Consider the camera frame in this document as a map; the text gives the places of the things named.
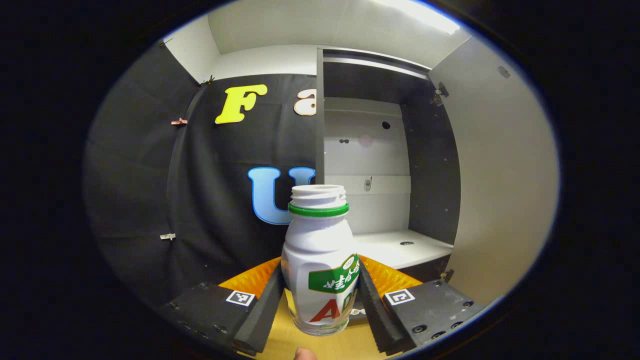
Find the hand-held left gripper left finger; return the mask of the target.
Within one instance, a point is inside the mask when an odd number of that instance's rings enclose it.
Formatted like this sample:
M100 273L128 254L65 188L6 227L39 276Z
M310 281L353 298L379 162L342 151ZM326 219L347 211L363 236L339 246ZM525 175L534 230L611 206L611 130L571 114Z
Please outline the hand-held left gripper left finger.
M255 356L265 350L284 289L277 257L220 284L201 282L158 312L201 347Z

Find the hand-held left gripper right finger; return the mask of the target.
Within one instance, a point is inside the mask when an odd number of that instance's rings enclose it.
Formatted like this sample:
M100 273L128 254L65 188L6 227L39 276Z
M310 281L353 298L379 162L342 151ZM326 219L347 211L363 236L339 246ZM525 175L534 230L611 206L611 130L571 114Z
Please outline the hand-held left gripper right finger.
M445 278L423 282L366 256L359 257L358 296L386 355L429 347L483 310Z

